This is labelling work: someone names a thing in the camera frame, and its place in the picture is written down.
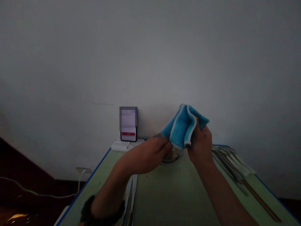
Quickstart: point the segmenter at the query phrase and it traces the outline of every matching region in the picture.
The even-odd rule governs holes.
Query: forearm
[[[92,203],[91,213],[95,218],[106,218],[119,210],[130,176],[117,162]]]
[[[240,203],[213,160],[196,165],[221,225],[258,225]]]

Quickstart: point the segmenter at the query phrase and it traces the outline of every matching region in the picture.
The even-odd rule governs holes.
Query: hand
[[[129,175],[145,174],[154,170],[171,151],[172,144],[166,138],[152,137],[129,150],[117,164]]]
[[[211,163],[212,159],[212,134],[207,126],[202,130],[197,119],[197,125],[193,132],[191,147],[188,148],[190,160],[194,165],[202,163]]]

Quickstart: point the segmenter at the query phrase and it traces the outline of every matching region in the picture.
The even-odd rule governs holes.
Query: person's left hand
[[[172,144],[166,138],[152,137],[129,150],[119,159],[117,165],[129,175],[145,174],[154,170],[171,151]]]

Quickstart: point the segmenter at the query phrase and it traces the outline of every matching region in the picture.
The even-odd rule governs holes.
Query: blue table edge
[[[214,144],[214,146],[223,146],[223,147],[230,147],[228,145],[223,145],[223,144]],[[111,148],[107,151],[107,153],[104,155],[104,157],[102,158],[102,160],[100,161],[100,163],[98,164],[98,166],[96,167],[96,169],[93,171],[93,173],[91,174],[91,176],[89,177],[89,179],[86,181],[86,183],[84,184],[84,186],[82,187],[82,189],[79,191],[79,193],[76,195],[75,199],[72,201],[72,203],[70,204],[70,206],[68,207],[68,209],[66,210],[66,212],[63,214],[63,216],[60,218],[59,222],[56,224],[56,226],[59,226],[59,224],[63,221],[63,219],[65,218],[65,216],[67,215],[67,213],[69,212],[69,210],[71,209],[71,207],[73,206],[73,204],[75,203],[75,201],[77,200],[77,198],[79,197],[79,195],[81,194],[81,192],[84,190],[85,186],[89,183],[90,179],[93,177],[94,173],[96,172],[96,170],[98,169],[98,167],[100,166],[100,164],[103,162],[104,158],[108,155],[108,153],[110,152]],[[286,206],[278,199],[278,197],[268,188],[268,186],[259,178],[259,176],[257,176],[256,174],[254,174],[257,179],[266,187],[266,189],[276,198],[276,200],[286,209],[287,212],[289,212],[289,214],[301,225],[301,222],[289,211],[289,209],[286,208]]]

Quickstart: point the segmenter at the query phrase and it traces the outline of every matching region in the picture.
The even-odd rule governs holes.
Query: electrical outlet
[[[86,170],[85,173],[92,173],[92,170],[89,169],[89,168],[82,168],[82,167],[75,167],[76,171],[79,172],[79,173],[82,173],[84,170]]]

